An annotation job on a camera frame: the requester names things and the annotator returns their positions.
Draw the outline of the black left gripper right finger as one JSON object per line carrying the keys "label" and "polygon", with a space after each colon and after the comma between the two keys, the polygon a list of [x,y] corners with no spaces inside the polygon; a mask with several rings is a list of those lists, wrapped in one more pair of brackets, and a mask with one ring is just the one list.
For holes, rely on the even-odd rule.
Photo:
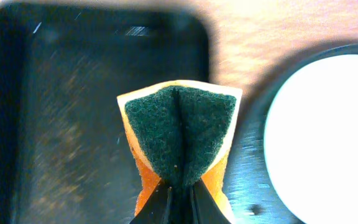
{"label": "black left gripper right finger", "polygon": [[190,188],[193,224],[230,224],[202,180]]}

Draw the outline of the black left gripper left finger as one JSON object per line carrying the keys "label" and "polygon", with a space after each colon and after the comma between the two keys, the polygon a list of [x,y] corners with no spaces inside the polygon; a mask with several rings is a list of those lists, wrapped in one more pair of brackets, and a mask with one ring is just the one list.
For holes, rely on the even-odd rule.
{"label": "black left gripper left finger", "polygon": [[171,206],[172,188],[161,180],[129,224],[168,224]]}

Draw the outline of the yellow green scrub sponge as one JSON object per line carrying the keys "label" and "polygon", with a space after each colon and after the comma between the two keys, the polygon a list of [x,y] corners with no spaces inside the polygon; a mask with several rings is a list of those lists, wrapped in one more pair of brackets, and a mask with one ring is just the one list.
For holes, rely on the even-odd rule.
{"label": "yellow green scrub sponge", "polygon": [[194,80],[162,82],[118,96],[142,182],[134,217],[162,180],[172,188],[169,223],[193,223],[190,188],[202,180],[234,223],[223,178],[241,98],[239,88]]}

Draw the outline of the pale green plate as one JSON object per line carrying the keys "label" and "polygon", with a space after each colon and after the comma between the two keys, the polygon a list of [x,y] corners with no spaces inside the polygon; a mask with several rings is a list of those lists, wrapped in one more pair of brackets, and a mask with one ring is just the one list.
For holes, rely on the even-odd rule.
{"label": "pale green plate", "polygon": [[358,55],[292,74],[268,111],[264,156],[278,196],[305,223],[358,223]]}

